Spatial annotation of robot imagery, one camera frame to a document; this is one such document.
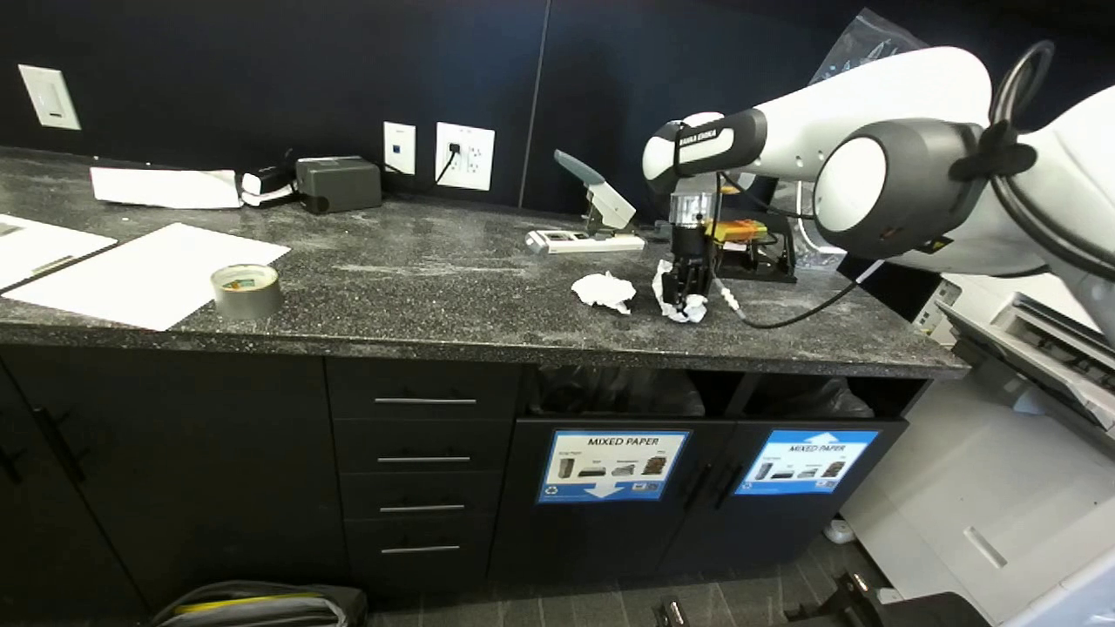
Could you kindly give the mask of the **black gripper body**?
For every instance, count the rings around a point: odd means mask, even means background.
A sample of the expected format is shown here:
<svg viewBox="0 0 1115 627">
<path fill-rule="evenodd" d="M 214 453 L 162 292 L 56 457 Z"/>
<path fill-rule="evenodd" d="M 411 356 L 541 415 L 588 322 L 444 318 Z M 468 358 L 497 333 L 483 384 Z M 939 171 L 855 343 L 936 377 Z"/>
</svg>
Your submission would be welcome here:
<svg viewBox="0 0 1115 627">
<path fill-rule="evenodd" d="M 708 246 L 708 224 L 715 217 L 712 192 L 672 192 L 670 193 L 670 231 L 676 256 L 700 256 Z"/>
</svg>

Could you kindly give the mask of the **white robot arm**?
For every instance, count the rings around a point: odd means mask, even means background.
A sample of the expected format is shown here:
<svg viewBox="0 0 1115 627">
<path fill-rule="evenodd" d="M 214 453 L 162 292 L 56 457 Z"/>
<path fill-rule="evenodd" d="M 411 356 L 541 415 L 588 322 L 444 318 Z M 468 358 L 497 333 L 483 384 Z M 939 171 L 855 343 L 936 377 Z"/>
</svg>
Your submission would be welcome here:
<svg viewBox="0 0 1115 627">
<path fill-rule="evenodd" d="M 862 61 L 734 114 L 656 127 L 640 174 L 750 171 L 805 181 L 818 232 L 944 276 L 1052 272 L 1089 318 L 1115 314 L 1115 85 L 1029 127 L 1045 42 L 994 77 L 959 46 Z"/>
</svg>

